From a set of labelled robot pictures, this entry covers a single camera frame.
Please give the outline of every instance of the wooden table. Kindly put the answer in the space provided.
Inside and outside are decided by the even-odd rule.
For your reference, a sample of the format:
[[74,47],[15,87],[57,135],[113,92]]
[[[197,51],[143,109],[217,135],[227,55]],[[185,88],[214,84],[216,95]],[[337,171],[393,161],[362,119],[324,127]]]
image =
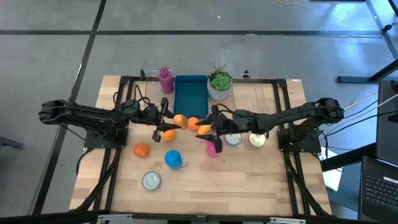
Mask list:
[[[119,79],[120,76],[116,75],[104,76],[96,107],[113,108],[112,96],[118,90]],[[162,94],[158,83],[147,86],[145,82],[135,84],[140,86],[143,93],[147,88],[146,95],[151,101],[160,102]],[[300,80],[287,80],[287,86],[292,107],[305,103]],[[279,93],[284,110],[281,88]],[[229,98],[222,103],[255,112],[276,112],[271,84],[234,83],[233,95],[234,100]],[[172,106],[174,98],[169,97],[169,101]],[[127,144],[121,153],[111,211],[289,216],[292,209],[287,175],[276,129],[269,133],[269,139],[260,149],[251,148],[247,143],[248,134],[243,134],[238,146],[224,144],[220,156],[210,158],[206,154],[206,144],[189,129],[177,130],[173,142],[156,143],[151,139],[153,126],[130,123]],[[150,153],[145,159],[132,153],[134,145],[139,142],[150,145]],[[180,151],[182,157],[189,160],[189,165],[180,170],[170,169],[164,162],[164,155],[170,149]],[[309,191],[323,209],[331,213],[319,160],[310,153],[300,155]],[[70,208],[79,206],[97,184],[103,156],[104,149],[95,149],[81,161]],[[145,190],[141,184],[143,175],[149,171],[158,173],[162,179],[156,191]],[[106,185],[100,208],[104,208],[107,192]],[[296,194],[299,212],[303,213],[297,186]]]

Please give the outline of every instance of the succulent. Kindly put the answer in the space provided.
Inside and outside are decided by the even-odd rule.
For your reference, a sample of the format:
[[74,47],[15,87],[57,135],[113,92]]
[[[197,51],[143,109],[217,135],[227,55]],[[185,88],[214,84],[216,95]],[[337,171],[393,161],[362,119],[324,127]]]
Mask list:
[[208,75],[209,82],[218,91],[229,90],[231,87],[231,75],[226,71],[227,64],[222,66],[220,66],[220,62],[218,62],[218,66],[211,64],[214,71]]

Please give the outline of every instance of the gray floor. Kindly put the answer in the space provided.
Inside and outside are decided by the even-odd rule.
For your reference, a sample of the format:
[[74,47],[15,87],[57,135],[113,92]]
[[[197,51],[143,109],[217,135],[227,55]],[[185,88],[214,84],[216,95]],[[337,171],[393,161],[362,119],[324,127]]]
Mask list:
[[[396,19],[386,1],[372,2],[383,23]],[[99,4],[100,0],[3,0],[0,29],[90,30]],[[266,0],[108,0],[99,29],[377,30],[377,25],[364,2],[303,0],[298,6],[283,6]],[[397,38],[392,30],[392,40],[398,44],[398,27],[394,29]],[[55,126],[40,124],[37,112],[47,100],[68,98],[87,40],[86,35],[0,35],[0,136],[25,144],[21,151],[0,150],[0,217],[29,213],[57,131]],[[179,74],[206,74],[210,62],[218,60],[229,62],[232,74],[247,69],[264,78],[302,79],[308,101],[334,97],[346,106],[377,91],[377,85],[340,85],[335,78],[372,75],[393,57],[379,37],[97,36],[77,103],[95,104],[105,74],[138,75],[140,68],[152,70],[161,65]],[[347,114],[375,99],[350,108]],[[363,122],[331,136],[329,145],[357,148],[369,144],[375,140],[375,127],[375,119]],[[82,144],[67,134],[45,213],[68,210]],[[356,218],[355,212],[335,203],[332,209],[340,217]]]

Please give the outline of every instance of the blue cup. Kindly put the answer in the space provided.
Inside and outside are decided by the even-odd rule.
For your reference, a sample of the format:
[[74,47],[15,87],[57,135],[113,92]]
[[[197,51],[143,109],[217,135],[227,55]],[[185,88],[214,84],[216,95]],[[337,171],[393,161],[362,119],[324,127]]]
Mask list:
[[166,152],[166,155],[164,156],[164,160],[166,161],[166,164],[171,169],[174,169],[174,170],[184,168],[188,165],[188,161],[184,166],[182,165],[181,154],[176,150],[170,150],[170,151]]

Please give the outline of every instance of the orange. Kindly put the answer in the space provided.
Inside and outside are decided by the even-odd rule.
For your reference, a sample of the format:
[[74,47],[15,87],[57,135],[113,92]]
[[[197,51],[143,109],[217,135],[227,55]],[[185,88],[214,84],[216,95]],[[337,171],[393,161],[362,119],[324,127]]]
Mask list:
[[165,141],[165,142],[173,141],[175,139],[175,130],[171,129],[171,130],[165,131],[161,135],[162,135],[163,141]]
[[149,146],[145,143],[137,143],[136,146],[134,146],[134,155],[145,158],[148,156],[149,153]]
[[174,124],[180,126],[182,130],[186,130],[188,128],[188,120],[182,114],[175,115],[173,118],[173,122]]
[[201,125],[198,129],[198,134],[210,134],[211,133],[211,124]]
[[197,131],[199,129],[199,125],[196,125],[196,123],[199,122],[199,119],[196,117],[191,117],[188,120],[188,128],[194,131]]

